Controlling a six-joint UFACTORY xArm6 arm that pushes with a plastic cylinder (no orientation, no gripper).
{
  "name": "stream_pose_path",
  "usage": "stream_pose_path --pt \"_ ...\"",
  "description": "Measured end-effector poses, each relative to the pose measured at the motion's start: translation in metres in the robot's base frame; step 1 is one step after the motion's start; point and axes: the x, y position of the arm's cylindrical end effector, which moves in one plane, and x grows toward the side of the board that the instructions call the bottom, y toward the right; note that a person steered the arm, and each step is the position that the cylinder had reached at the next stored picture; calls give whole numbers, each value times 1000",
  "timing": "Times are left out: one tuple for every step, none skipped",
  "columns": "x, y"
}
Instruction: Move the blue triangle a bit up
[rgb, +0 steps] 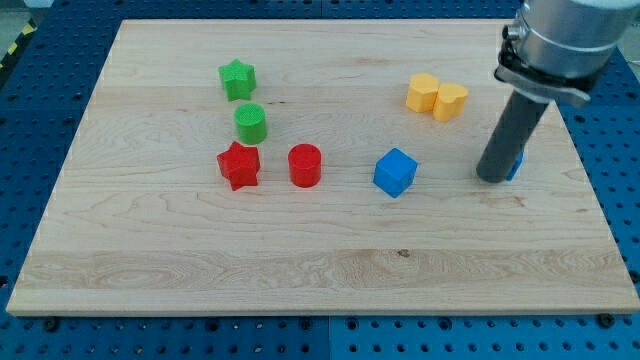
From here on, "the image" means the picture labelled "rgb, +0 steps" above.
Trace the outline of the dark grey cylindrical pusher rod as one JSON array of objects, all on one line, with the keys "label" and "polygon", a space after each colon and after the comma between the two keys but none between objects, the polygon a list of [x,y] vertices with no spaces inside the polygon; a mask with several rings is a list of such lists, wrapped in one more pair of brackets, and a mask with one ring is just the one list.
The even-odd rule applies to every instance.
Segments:
[{"label": "dark grey cylindrical pusher rod", "polygon": [[479,178],[500,183],[508,177],[548,105],[512,92],[476,166]]}]

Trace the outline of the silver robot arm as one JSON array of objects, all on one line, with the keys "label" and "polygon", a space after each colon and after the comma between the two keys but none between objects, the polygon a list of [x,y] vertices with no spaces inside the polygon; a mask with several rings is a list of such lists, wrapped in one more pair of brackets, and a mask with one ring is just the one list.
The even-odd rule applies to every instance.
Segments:
[{"label": "silver robot arm", "polygon": [[639,0],[526,0],[502,30],[494,77],[513,92],[476,166],[486,182],[508,177],[548,105],[584,107]]}]

